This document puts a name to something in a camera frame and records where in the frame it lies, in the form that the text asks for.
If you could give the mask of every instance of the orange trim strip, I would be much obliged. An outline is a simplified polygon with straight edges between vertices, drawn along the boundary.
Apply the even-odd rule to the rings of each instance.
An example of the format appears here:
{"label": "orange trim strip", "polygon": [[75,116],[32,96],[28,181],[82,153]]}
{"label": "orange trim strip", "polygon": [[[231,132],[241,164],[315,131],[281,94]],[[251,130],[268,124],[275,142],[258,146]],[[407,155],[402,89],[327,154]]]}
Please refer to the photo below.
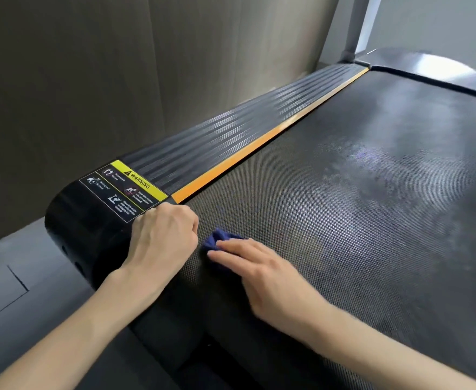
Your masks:
{"label": "orange trim strip", "polygon": [[336,87],[334,90],[330,91],[329,93],[326,93],[323,97],[316,100],[315,102],[307,106],[305,109],[302,109],[294,116],[289,117],[283,123],[274,127],[272,130],[262,135],[261,137],[257,138],[254,142],[251,142],[246,147],[234,153],[232,156],[226,158],[224,161],[222,161],[220,164],[216,165],[215,167],[207,171],[205,174],[200,175],[198,178],[196,178],[195,180],[193,180],[192,182],[184,186],[182,189],[177,190],[175,193],[172,194],[173,199],[176,201],[176,203],[180,203],[184,201],[193,193],[196,193],[198,190],[202,189],[202,187],[204,187],[207,183],[215,179],[217,176],[221,175],[222,173],[227,171],[229,168],[231,168],[233,165],[238,163],[240,160],[243,160],[245,157],[250,155],[253,151],[258,149],[260,146],[266,144],[272,138],[277,136],[280,132],[286,130],[292,124],[297,122],[300,118],[305,116],[308,112],[313,111],[323,102],[328,100],[330,97],[332,97],[339,91],[343,90],[346,86],[351,84],[354,80],[362,76],[367,71],[368,71],[368,68],[364,69],[363,71],[360,71],[358,74],[351,77],[346,82],[340,84],[338,87]]}

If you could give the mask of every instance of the left hand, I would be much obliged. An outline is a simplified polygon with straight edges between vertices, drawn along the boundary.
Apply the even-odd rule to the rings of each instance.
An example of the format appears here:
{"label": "left hand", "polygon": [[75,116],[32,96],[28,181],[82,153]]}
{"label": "left hand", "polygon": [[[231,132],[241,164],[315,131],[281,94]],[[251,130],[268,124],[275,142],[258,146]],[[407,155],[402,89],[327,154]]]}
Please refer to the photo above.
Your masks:
{"label": "left hand", "polygon": [[160,204],[133,222],[128,258],[96,294],[120,329],[147,309],[198,245],[198,216],[185,205]]}

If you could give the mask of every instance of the blue microfiber towel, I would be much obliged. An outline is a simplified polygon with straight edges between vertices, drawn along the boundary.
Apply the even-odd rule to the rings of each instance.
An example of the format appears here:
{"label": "blue microfiber towel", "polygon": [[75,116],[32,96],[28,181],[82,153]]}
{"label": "blue microfiber towel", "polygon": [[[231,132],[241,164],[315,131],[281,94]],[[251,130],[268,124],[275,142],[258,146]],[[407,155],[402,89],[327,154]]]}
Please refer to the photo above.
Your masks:
{"label": "blue microfiber towel", "polygon": [[225,232],[222,229],[217,228],[215,231],[212,232],[211,235],[208,236],[208,238],[203,243],[202,251],[206,253],[208,251],[219,251],[221,249],[216,246],[216,241],[227,241],[231,238],[245,239],[242,236],[239,236],[237,234]]}

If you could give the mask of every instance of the right hand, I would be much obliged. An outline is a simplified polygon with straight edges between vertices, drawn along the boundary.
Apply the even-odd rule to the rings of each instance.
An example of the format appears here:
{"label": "right hand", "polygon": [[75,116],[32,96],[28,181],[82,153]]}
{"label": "right hand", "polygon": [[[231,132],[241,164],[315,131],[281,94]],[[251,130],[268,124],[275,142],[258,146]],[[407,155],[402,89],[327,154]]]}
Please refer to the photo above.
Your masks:
{"label": "right hand", "polygon": [[314,329],[332,309],[291,263],[253,239],[218,241],[214,262],[242,277],[252,312],[281,332],[310,346]]}

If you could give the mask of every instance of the gray floor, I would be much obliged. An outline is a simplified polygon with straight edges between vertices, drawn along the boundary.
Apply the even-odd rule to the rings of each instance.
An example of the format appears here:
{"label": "gray floor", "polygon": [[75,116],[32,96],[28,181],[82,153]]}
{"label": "gray floor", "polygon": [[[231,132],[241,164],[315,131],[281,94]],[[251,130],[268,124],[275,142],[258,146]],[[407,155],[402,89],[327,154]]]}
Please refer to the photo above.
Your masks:
{"label": "gray floor", "polygon": [[[46,234],[43,219],[0,240],[0,372],[92,293]],[[178,389],[127,329],[78,388]]]}

